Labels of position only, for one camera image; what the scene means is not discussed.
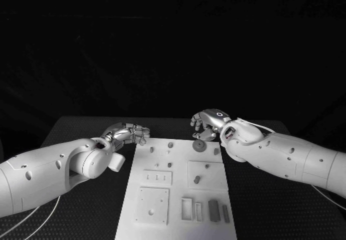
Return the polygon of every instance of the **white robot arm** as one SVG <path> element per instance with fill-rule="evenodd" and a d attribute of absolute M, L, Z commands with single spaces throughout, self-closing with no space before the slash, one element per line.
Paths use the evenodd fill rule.
<path fill-rule="evenodd" d="M 206 109 L 190 120 L 193 137 L 212 141 L 219 133 L 221 146 L 238 162 L 284 179 L 314 185 L 346 198 L 346 154 L 280 133 L 263 134 L 255 124 L 218 109 Z"/>
<path fill-rule="evenodd" d="M 115 151 L 128 143 L 146 144 L 150 130 L 117 123 L 101 137 L 78 139 L 28 151 L 0 164 L 0 218 L 30 210 L 79 183 L 95 179 L 107 167 L 120 171 L 124 156 Z"/>

